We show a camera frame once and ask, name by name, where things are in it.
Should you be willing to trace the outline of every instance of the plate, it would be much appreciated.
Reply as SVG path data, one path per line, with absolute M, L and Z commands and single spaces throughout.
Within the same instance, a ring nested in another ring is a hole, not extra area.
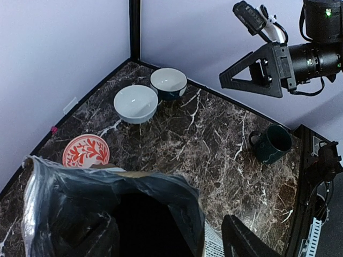
M 63 152 L 65 167 L 90 168 L 93 164 L 108 164 L 109 148 L 99 136 L 80 135 L 69 142 Z

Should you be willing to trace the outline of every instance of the dark green mug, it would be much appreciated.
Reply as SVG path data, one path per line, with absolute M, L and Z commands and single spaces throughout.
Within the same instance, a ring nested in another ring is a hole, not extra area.
M 259 137 L 253 143 L 252 138 Z M 277 124 L 270 125 L 265 132 L 253 131 L 249 142 L 256 158 L 264 164 L 272 164 L 287 154 L 292 148 L 292 138 L 288 131 Z

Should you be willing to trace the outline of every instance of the plastic bag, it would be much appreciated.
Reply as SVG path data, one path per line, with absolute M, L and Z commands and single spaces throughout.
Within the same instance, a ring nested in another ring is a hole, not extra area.
M 182 176 L 71 169 L 36 156 L 28 156 L 23 166 L 32 170 L 22 221 L 27 257 L 118 257 L 120 235 L 109 214 L 121 203 L 121 195 L 131 193 L 144 193 L 168 206 L 193 256 L 201 256 L 204 214 L 199 192 Z

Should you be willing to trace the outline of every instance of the white bowl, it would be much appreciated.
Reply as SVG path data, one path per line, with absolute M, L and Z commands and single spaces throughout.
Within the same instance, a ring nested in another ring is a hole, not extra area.
M 176 100 L 186 91 L 187 77 L 177 69 L 161 68 L 151 74 L 150 87 L 162 100 Z
M 119 117 L 130 124 L 141 124 L 151 119 L 158 105 L 154 90 L 147 86 L 133 85 L 120 90 L 113 100 Z

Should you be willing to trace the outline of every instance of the mug handle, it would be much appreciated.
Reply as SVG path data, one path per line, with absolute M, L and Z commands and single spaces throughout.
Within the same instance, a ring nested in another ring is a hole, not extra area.
M 262 133 L 259 132 L 259 131 L 252 131 L 252 132 L 250 133 L 250 135 L 249 135 L 249 143 L 250 143 L 250 145 L 251 145 L 252 147 L 255 146 L 255 144 L 252 143 L 252 141 L 251 141 L 252 137 L 255 137 L 255 136 L 259 136 L 259 137 L 260 137 L 261 135 L 262 135 Z

